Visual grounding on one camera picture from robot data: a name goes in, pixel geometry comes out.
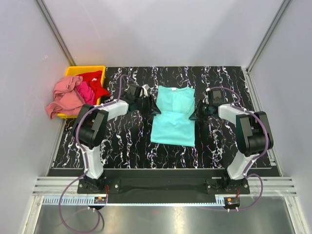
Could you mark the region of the teal t-shirt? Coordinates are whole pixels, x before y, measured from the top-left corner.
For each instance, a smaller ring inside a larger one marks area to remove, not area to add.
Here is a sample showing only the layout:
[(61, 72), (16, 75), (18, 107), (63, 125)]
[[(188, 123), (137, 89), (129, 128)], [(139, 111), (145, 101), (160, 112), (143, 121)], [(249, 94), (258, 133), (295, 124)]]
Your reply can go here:
[(161, 111), (153, 118), (151, 142), (176, 146), (195, 146), (195, 89), (158, 87), (156, 105)]

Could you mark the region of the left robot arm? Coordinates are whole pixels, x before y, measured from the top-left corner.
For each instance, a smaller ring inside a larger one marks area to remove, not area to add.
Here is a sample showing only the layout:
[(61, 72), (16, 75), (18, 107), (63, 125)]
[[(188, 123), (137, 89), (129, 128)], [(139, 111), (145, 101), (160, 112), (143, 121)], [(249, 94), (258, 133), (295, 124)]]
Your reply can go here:
[(84, 173), (79, 178), (79, 188), (92, 193), (108, 189), (100, 154), (106, 124), (116, 117), (136, 110), (146, 116), (161, 114), (147, 84), (131, 84), (124, 93), (119, 93), (116, 99), (108, 103), (83, 105), (73, 126), (73, 135), (84, 162)]

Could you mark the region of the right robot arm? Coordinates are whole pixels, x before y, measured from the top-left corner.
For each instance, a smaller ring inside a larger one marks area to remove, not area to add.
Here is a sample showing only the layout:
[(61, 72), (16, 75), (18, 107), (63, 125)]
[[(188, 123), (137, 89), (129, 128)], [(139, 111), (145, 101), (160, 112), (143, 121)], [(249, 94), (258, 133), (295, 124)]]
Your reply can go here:
[(240, 96), (229, 88), (213, 87), (200, 100), (189, 120), (205, 122), (209, 117), (220, 118), (236, 127), (238, 152), (226, 168), (222, 178), (208, 189), (216, 192), (236, 193), (247, 185), (248, 171), (273, 147), (273, 136), (265, 112), (252, 112), (238, 107)]

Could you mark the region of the red t-shirt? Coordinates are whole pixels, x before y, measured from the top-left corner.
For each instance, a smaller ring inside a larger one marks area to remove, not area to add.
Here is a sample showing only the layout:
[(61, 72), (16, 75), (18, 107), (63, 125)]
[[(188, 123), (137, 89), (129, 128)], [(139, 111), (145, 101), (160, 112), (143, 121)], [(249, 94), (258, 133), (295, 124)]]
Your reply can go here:
[(109, 97), (110, 92), (102, 87), (102, 73), (103, 71), (95, 71), (95, 72), (88, 72), (88, 73), (82, 73), (78, 74), (78, 76), (81, 76), (83, 78), (83, 81), (87, 83), (87, 85), (92, 89), (92, 91), (95, 94), (93, 103), (96, 104), (97, 100), (101, 98), (102, 96)]

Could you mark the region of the magenta t-shirt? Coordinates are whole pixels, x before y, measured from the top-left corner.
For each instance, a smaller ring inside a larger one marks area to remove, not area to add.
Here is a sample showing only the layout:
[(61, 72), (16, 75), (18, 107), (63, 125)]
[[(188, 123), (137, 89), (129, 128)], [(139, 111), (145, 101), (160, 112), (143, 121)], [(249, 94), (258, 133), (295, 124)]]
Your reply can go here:
[(85, 104), (94, 105), (95, 93), (92, 88), (87, 84), (87, 82), (82, 81), (79, 85), (75, 87)]

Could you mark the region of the salmon pink t-shirt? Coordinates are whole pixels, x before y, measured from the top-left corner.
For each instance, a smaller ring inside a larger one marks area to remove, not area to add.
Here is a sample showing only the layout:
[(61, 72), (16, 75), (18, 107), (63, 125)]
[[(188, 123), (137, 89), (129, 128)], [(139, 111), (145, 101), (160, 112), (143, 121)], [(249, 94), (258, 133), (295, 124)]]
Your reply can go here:
[(65, 76), (54, 87), (52, 101), (45, 110), (50, 119), (53, 119), (57, 114), (65, 114), (67, 116), (77, 116), (85, 104), (84, 99), (76, 90), (76, 86), (80, 85), (82, 77), (80, 76)]

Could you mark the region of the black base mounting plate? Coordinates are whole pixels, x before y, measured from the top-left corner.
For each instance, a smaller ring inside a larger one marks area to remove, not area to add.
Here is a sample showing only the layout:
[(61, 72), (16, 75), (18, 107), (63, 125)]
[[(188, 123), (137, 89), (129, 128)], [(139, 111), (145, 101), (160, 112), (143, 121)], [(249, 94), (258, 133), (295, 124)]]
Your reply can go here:
[(104, 175), (108, 189), (105, 191), (92, 193), (81, 189), (78, 180), (69, 188), (47, 188), (45, 195), (94, 195), (104, 198), (172, 197), (203, 201), (206, 196), (235, 195), (237, 192), (242, 195), (251, 194), (249, 182), (236, 193), (216, 192), (207, 188), (207, 184), (214, 185), (224, 173), (225, 169), (106, 169)]

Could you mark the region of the yellow plastic bin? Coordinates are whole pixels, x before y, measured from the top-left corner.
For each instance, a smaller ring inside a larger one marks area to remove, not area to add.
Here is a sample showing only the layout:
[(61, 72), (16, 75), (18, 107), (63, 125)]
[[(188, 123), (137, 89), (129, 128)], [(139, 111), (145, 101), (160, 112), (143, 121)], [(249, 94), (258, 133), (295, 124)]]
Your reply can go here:
[[(100, 73), (100, 84), (101, 87), (104, 89), (104, 80), (105, 80), (105, 70), (106, 67), (105, 66), (70, 66), (67, 68), (65, 75), (64, 76), (73, 76), (73, 75), (79, 75), (79, 74), (86, 74), (86, 73), (94, 73), (94, 72), (98, 72), (101, 71)], [(100, 104), (101, 101), (101, 97), (105, 96), (105, 95), (97, 95), (97, 101), (96, 101), (96, 105)], [(77, 115), (68, 115), (68, 114), (64, 114), (64, 113), (60, 113), (57, 114), (58, 117), (62, 118), (62, 119), (67, 119), (67, 118), (76, 118)]]

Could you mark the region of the right aluminium frame post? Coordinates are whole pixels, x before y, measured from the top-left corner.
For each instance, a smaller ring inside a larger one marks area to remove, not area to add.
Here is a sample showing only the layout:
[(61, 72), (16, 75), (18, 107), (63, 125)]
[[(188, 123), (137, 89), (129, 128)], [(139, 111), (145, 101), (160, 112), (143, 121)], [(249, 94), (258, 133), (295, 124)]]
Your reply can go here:
[(270, 38), (272, 37), (273, 33), (275, 32), (276, 28), (278, 27), (279, 23), (281, 22), (283, 16), (287, 12), (292, 0), (283, 0), (278, 11), (276, 12), (268, 30), (266, 31), (263, 39), (261, 40), (254, 56), (252, 57), (249, 65), (246, 67), (246, 71), (249, 74), (252, 69), (254, 68), (255, 64), (259, 60), (262, 52), (264, 51), (266, 45), (268, 44)]

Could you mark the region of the aluminium frame post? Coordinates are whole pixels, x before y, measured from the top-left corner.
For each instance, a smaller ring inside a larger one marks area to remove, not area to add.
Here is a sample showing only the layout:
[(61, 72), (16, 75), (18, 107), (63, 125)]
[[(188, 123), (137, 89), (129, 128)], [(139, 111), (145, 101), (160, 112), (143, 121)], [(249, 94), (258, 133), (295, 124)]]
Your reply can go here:
[(37, 7), (39, 8), (44, 20), (46, 21), (51, 33), (53, 34), (57, 44), (59, 45), (69, 65), (76, 66), (75, 60), (73, 56), (71, 55), (61, 33), (59, 32), (59, 29), (56, 23), (54, 22), (53, 17), (51, 13), (49, 12), (48, 7), (46, 6), (45, 2), (43, 0), (35, 0), (35, 3)]
[(276, 28), (278, 27), (279, 23), (281, 22), (283, 16), (287, 12), (292, 0), (283, 0), (278, 11), (276, 12), (268, 30), (266, 31), (263, 39), (261, 40), (254, 56), (252, 57), (249, 65), (246, 67), (246, 71), (249, 74), (252, 69), (254, 68), (255, 64), (259, 60), (262, 52), (264, 51), (266, 45), (268, 44), (270, 38), (272, 37), (273, 33), (275, 32)]

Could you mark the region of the left aluminium frame post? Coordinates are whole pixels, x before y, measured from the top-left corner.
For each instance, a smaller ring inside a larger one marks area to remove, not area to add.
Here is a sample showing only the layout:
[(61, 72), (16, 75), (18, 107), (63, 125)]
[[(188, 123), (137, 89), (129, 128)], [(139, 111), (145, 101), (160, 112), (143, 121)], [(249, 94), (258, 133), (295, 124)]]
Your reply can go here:
[(37, 7), (39, 8), (44, 20), (46, 21), (51, 33), (53, 34), (57, 44), (59, 45), (69, 65), (76, 66), (75, 60), (73, 56), (71, 55), (61, 33), (59, 32), (59, 29), (56, 23), (54, 22), (53, 17), (51, 13), (49, 12), (48, 7), (46, 6), (45, 2), (43, 0), (35, 0), (35, 3)]

